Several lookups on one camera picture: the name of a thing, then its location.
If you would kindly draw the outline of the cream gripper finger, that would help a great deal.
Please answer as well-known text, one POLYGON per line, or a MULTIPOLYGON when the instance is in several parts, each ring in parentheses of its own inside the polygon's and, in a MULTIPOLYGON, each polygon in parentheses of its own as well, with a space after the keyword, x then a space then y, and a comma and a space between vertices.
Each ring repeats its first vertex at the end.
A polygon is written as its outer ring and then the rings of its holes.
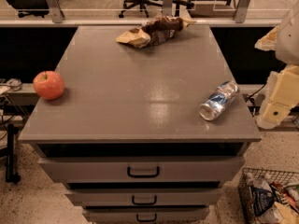
POLYGON ((266 88, 256 123, 260 128, 273 129, 299 104, 299 66, 288 64, 279 73, 271 72, 266 88))
POLYGON ((269 31, 266 35, 260 38, 254 45, 254 48, 269 51, 276 49, 276 42, 277 42, 277 32, 279 26, 277 25, 271 31, 269 31))

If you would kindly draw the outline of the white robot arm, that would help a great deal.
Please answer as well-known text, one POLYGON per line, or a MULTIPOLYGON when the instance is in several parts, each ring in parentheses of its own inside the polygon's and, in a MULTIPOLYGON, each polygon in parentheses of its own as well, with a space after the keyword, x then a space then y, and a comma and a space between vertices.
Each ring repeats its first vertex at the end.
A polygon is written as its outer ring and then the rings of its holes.
POLYGON ((277 127, 299 104, 299 2, 284 16, 280 25, 260 38, 256 49, 275 52, 286 64, 280 72, 271 72, 266 82, 257 125, 263 129, 277 127))

